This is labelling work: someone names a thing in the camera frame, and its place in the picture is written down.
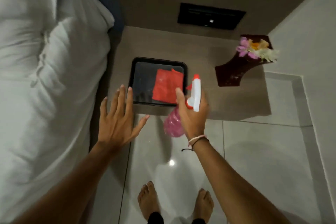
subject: air vent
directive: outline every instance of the air vent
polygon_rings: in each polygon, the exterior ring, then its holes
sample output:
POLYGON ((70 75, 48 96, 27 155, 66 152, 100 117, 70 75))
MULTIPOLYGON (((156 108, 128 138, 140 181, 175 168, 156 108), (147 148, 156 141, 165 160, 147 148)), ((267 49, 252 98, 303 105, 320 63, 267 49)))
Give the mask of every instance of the air vent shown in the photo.
POLYGON ((246 12, 181 3, 178 23, 233 30, 246 12))

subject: forearm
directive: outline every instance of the forearm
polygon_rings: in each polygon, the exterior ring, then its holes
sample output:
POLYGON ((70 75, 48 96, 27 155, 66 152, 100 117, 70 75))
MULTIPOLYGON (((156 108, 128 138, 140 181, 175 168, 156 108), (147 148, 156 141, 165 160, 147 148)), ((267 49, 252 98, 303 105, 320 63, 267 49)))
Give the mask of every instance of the forearm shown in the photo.
POLYGON ((78 223, 113 156, 111 150, 97 143, 74 171, 13 224, 78 223))
POLYGON ((194 150, 230 224, 289 223, 208 141, 197 142, 194 150))

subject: black bracelet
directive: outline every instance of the black bracelet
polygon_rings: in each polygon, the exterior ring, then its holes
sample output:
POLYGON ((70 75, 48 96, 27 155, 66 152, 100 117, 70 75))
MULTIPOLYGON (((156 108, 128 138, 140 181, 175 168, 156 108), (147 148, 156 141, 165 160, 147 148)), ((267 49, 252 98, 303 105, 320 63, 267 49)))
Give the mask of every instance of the black bracelet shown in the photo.
POLYGON ((201 137, 201 138, 197 139, 197 140, 193 143, 193 145, 191 146, 191 149, 189 149, 189 148, 185 148, 185 149, 182 149, 181 151, 184 151, 184 150, 191 150, 191 151, 194 151, 194 145, 195 145, 195 143, 197 143, 199 140, 203 140, 203 139, 208 140, 208 142, 209 142, 209 139, 206 138, 206 137, 204 136, 204 137, 201 137))

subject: beige countertop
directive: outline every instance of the beige countertop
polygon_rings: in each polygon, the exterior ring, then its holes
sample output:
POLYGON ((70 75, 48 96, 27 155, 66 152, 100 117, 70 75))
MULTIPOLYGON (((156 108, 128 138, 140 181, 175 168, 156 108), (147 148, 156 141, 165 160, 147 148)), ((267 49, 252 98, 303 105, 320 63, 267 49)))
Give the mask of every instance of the beige countertop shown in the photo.
MULTIPOLYGON (((184 62, 188 66, 188 85, 198 73, 210 104, 209 118, 242 120, 271 114, 262 66, 248 71, 238 87, 219 87, 215 66, 229 61, 239 41, 187 35, 126 26, 115 52, 109 87, 109 100, 121 85, 128 85, 132 60, 146 57, 184 62)), ((136 113, 167 115, 171 108, 136 105, 136 113)))

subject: hand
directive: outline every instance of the hand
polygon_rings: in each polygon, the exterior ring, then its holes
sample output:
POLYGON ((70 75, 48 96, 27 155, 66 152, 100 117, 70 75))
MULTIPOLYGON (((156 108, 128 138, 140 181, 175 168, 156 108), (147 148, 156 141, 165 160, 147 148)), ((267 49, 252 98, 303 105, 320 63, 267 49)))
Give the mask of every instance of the hand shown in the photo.
POLYGON ((204 134, 205 121, 207 120, 209 105, 205 97, 205 92, 202 89, 201 103, 199 105, 199 112, 188 109, 186 106, 186 97, 180 88, 176 88, 176 98, 178 104, 178 111, 181 117, 181 122, 185 135, 188 140, 191 138, 204 134))
POLYGON ((106 107, 107 97, 100 106, 98 142, 104 143, 112 151, 120 150, 137 137, 149 118, 149 115, 144 116, 133 128, 133 90, 131 87, 128 88, 126 111, 125 91, 125 86, 120 86, 114 95, 109 113, 106 107))

